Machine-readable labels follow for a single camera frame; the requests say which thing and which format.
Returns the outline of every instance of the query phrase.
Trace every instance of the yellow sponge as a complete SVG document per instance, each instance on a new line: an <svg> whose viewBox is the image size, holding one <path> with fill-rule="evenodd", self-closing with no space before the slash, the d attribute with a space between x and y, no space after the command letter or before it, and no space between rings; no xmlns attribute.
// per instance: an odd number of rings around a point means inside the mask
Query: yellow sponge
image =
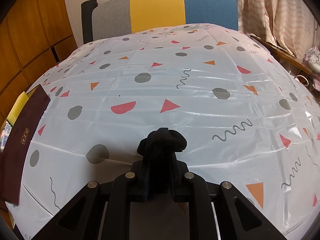
<svg viewBox="0 0 320 240"><path fill-rule="evenodd" d="M7 121L11 124L14 125L14 123L16 122L18 115L20 114L22 108L24 107L24 105L26 104L26 102L28 101L29 97L27 96L27 94L25 92L22 92L20 96L18 96L16 102L14 103L8 117L7 117Z"/></svg>

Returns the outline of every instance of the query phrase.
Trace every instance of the gray circle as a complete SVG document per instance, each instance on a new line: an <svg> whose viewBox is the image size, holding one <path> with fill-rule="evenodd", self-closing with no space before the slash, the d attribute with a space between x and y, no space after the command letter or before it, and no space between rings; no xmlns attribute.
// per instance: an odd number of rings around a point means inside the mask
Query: gray circle
<svg viewBox="0 0 320 240"><path fill-rule="evenodd" d="M134 176L136 176L136 174L134 174L134 172L131 172L131 171L129 171L129 172L127 172L127 173L125 174L125 177L126 177L127 179L133 179Z"/></svg>
<svg viewBox="0 0 320 240"><path fill-rule="evenodd" d="M252 201L251 198L247 198L247 200L249 200L251 202L251 204L254 205L254 202Z"/></svg>
<svg viewBox="0 0 320 240"><path fill-rule="evenodd" d="M291 109L291 107L290 107L287 99L281 99L281 100L279 101L279 104L280 104L284 109L286 109L286 110L290 110L290 109Z"/></svg>
<svg viewBox="0 0 320 240"><path fill-rule="evenodd" d="M87 186L88 188L95 188L98 186L98 183L96 181L90 181Z"/></svg>
<svg viewBox="0 0 320 240"><path fill-rule="evenodd" d="M97 144L90 149L86 157L92 164L102 163L105 159L109 158L109 151L104 145Z"/></svg>
<svg viewBox="0 0 320 240"><path fill-rule="evenodd" d="M56 92L55 96L57 97L62 92L62 90L63 90L63 87L60 87Z"/></svg>
<svg viewBox="0 0 320 240"><path fill-rule="evenodd" d="M151 75L149 73L140 73L138 76L135 76L134 81L137 83L145 83L150 81Z"/></svg>
<svg viewBox="0 0 320 240"><path fill-rule="evenodd" d="M225 188L225 189L230 189L232 187L232 184L228 181L224 181L222 182L222 186Z"/></svg>
<svg viewBox="0 0 320 240"><path fill-rule="evenodd" d="M224 88L215 88L212 89L212 92L219 99L228 99L230 97L230 93Z"/></svg>
<svg viewBox="0 0 320 240"><path fill-rule="evenodd" d="M213 46L210 46L210 45L204 45L203 46L205 49L213 49Z"/></svg>
<svg viewBox="0 0 320 240"><path fill-rule="evenodd" d="M30 166L31 167L34 167L37 165L38 161L39 161L39 151L38 150L35 150L32 154L31 154L31 157L30 157Z"/></svg>
<svg viewBox="0 0 320 240"><path fill-rule="evenodd" d="M240 46L237 47L237 50L238 50L238 51L245 51L245 49L242 48L242 47L240 47Z"/></svg>
<svg viewBox="0 0 320 240"><path fill-rule="evenodd" d="M297 97L293 93L289 93L289 96L292 98L293 101L298 102Z"/></svg>
<svg viewBox="0 0 320 240"><path fill-rule="evenodd" d="M183 52L176 53L176 56L179 56L179 57L184 57L186 55L188 55L188 54L187 53L183 53Z"/></svg>
<svg viewBox="0 0 320 240"><path fill-rule="evenodd" d="M110 63L107 63L107 64L104 64L100 67L100 69L105 69L106 67L109 67L110 66Z"/></svg>
<svg viewBox="0 0 320 240"><path fill-rule="evenodd" d="M68 112L68 118L70 120L74 120L80 116L81 112L82 112L82 106L75 106L73 108L70 108Z"/></svg>
<svg viewBox="0 0 320 240"><path fill-rule="evenodd" d="M186 179L193 179L195 175L192 172L186 172L184 176Z"/></svg>

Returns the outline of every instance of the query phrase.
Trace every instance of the silver screw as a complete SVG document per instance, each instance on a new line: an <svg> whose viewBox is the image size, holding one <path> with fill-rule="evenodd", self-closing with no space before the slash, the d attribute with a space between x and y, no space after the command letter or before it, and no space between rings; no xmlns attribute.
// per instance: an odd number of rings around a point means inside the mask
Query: silver screw
<svg viewBox="0 0 320 240"><path fill-rule="evenodd" d="M131 172L131 171L129 171L125 174L125 177L128 179L132 179L132 178L134 178L134 176L136 176L136 174L134 174L134 172Z"/></svg>
<svg viewBox="0 0 320 240"><path fill-rule="evenodd" d="M90 181L88 183L89 188L95 188L95 187L97 187L97 185L98 185L98 183L96 181Z"/></svg>
<svg viewBox="0 0 320 240"><path fill-rule="evenodd" d="M194 178L194 174L192 172L186 172L184 174L184 176L187 178L187 179L193 179Z"/></svg>
<svg viewBox="0 0 320 240"><path fill-rule="evenodd" d="M228 181L224 181L222 183L222 186L225 188L225 189L230 189L232 187L232 184Z"/></svg>

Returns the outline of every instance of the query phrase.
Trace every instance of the barcode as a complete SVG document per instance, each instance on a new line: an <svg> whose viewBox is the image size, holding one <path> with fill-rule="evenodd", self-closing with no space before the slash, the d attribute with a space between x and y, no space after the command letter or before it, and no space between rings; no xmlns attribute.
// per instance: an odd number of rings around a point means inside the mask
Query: barcode
<svg viewBox="0 0 320 240"><path fill-rule="evenodd" d="M3 139L2 139L2 145L3 145L3 147L4 147L5 144L7 143L7 139L8 139L8 136L7 136L7 135L4 135L4 136L3 136Z"/></svg>

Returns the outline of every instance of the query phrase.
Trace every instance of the patterned plastic sheet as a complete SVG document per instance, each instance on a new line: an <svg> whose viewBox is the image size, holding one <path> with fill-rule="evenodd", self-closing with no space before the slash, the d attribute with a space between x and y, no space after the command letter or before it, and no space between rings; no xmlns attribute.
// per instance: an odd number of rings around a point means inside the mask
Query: patterned plastic sheet
<svg viewBox="0 0 320 240"><path fill-rule="evenodd" d="M89 181L129 171L139 142L160 127L187 139L177 158L190 171L231 181L288 239L319 212L320 108L239 32L194 24L94 41L30 90L38 84L51 102L29 147L21 204L7 204L27 238ZM188 214L163 197L132 205L131 239L188 237Z"/></svg>

